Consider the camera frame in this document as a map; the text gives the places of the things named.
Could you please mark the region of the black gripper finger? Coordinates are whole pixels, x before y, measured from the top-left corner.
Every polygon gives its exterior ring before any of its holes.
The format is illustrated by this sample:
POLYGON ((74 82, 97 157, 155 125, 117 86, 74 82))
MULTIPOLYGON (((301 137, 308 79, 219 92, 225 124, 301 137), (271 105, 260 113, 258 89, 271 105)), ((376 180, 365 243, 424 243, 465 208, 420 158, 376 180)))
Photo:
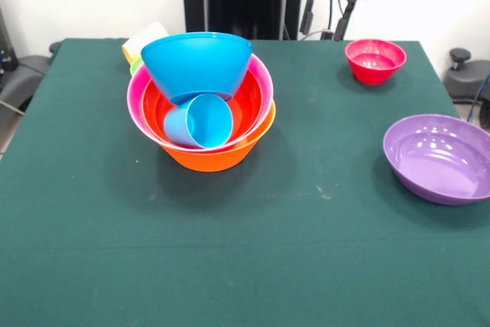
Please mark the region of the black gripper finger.
POLYGON ((338 20, 337 26, 335 28, 333 40, 334 41, 343 41, 345 37, 345 32, 347 30, 350 17, 352 12, 354 11, 355 4, 357 0, 345 0, 347 5, 342 8, 341 0, 338 1, 338 7, 341 12, 341 17, 338 20))
POLYGON ((308 34, 311 29, 312 20, 314 17, 313 5, 315 0, 306 0, 304 12, 302 14, 302 20, 299 27, 299 31, 302 34, 308 34))

